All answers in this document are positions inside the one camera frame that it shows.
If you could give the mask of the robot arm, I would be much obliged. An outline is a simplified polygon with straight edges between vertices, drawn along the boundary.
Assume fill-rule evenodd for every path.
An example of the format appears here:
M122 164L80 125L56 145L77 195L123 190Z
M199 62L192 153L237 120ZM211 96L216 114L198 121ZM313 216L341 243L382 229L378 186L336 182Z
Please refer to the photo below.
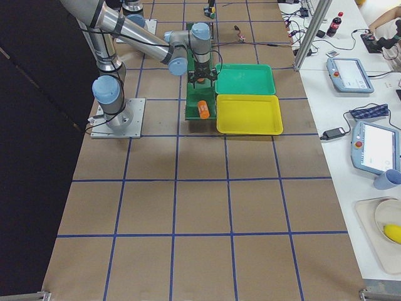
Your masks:
M143 16L141 1L62 1L76 19L96 60L100 76L92 84L97 114L85 132L95 139L140 137L145 99L127 98L127 68L140 65L140 56L153 58L175 76L195 85L213 84L212 26L195 23L187 30L156 36L157 22Z
M125 16L139 14L143 16L143 4L141 0L122 0L122 11Z

